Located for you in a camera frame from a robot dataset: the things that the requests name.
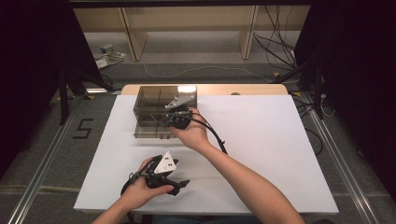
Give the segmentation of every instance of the desk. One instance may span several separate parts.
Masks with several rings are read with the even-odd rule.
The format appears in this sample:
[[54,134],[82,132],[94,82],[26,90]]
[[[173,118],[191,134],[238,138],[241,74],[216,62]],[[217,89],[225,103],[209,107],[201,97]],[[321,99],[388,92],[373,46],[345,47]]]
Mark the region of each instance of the desk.
[[[120,189],[129,173],[135,172],[143,159],[169,150],[174,159],[179,159],[177,170],[169,178],[191,182],[177,196],[156,197],[134,212],[250,214],[213,166],[178,139],[134,138],[136,95],[133,94],[137,88],[138,85],[128,85],[124,94],[118,96],[75,209],[106,210],[120,197]],[[254,92],[256,95],[224,95],[229,92]],[[298,212],[338,212],[294,102],[283,86],[198,85],[198,94],[198,108],[226,142],[230,156],[272,181]],[[216,138],[210,133],[208,137],[216,146]]]

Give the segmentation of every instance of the white object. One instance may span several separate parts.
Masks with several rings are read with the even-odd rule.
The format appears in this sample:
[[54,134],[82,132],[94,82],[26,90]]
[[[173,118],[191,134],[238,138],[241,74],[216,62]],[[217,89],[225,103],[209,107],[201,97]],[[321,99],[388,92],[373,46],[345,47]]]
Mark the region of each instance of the white object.
[[169,151],[163,155],[163,158],[161,159],[160,163],[158,163],[157,167],[154,170],[154,174],[162,174],[166,172],[171,172],[176,170],[176,165],[172,159],[171,154]]
[[[191,182],[177,196],[155,197],[135,213],[250,214],[213,165],[178,139],[134,138],[135,100],[132,95],[117,97],[75,209],[106,210],[120,197],[129,174],[138,170],[143,160],[172,151],[179,163],[169,178]],[[198,108],[225,141],[229,155],[274,183],[298,212],[338,213],[290,96],[200,96]],[[218,145],[211,132],[208,137]]]

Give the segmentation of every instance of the white table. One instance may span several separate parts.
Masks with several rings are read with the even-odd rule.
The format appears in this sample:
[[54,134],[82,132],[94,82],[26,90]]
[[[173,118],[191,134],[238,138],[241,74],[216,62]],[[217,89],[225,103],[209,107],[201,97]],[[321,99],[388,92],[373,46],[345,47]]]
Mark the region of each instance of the white table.
[[[178,139],[134,138],[135,99],[135,95],[118,96],[75,209],[106,210],[144,159],[170,151],[179,163],[169,179],[191,182],[177,196],[156,197],[136,213],[250,214],[216,169]],[[229,155],[272,181],[298,212],[338,213],[290,96],[198,96],[198,108],[225,141]],[[208,136],[217,146],[211,132]]]

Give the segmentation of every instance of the gray floor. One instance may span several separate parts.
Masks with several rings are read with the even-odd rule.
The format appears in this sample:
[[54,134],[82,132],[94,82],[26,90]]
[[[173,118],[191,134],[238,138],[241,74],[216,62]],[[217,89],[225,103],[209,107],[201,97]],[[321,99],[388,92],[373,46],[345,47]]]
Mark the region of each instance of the gray floor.
[[[117,51],[127,54],[124,62],[101,70],[102,74],[108,76],[118,87],[128,83],[268,83],[267,79],[274,79],[274,72],[280,74],[286,72],[269,65],[266,54],[256,42],[253,42],[249,60],[242,60],[237,35],[233,32],[150,34],[142,57],[147,70],[142,63],[131,61],[123,34],[86,34],[86,36],[95,56],[100,56],[99,46],[108,43],[111,43]],[[291,44],[295,43],[297,38],[298,32],[288,32]],[[281,54],[281,48],[273,46],[273,50]],[[273,57],[269,60],[271,63],[277,63]],[[187,70],[193,71],[170,77]],[[161,77],[151,77],[148,73]],[[296,82],[293,80],[285,85],[289,91],[297,90]],[[92,100],[82,101],[23,223],[88,223],[98,216],[75,211],[73,206],[115,98],[115,95],[99,94],[95,95]],[[51,109],[46,113],[31,138],[30,148],[19,154],[0,181],[0,223],[7,222],[59,129],[60,102],[57,100],[57,95],[54,96],[50,105]],[[78,125],[82,119],[92,119],[84,124],[92,131],[88,138],[76,139],[74,137],[81,136]],[[318,131],[309,114],[304,116],[302,121],[306,128]],[[378,222],[396,223],[395,202],[390,198],[370,165],[356,154],[356,144],[351,139],[342,119],[335,114],[331,118],[325,117],[324,122],[373,207]],[[307,134],[313,149],[318,150],[319,140],[311,133]],[[346,183],[330,156],[329,149],[323,148],[317,158],[340,213],[327,216],[303,214],[304,220],[311,223],[327,218],[334,223],[364,223]]]

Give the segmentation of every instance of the right hand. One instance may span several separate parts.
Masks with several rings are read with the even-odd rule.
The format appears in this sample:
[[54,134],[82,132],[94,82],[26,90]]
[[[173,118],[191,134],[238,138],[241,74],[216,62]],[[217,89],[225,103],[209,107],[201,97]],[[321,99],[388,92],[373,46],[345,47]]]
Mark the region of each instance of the right hand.
[[[197,115],[199,114],[198,109],[193,108],[191,109],[191,112],[194,119],[205,122],[201,116]],[[186,147],[191,149],[199,151],[200,148],[205,148],[205,146],[210,145],[207,140],[206,127],[193,120],[185,130],[169,127],[169,131],[179,138]]]

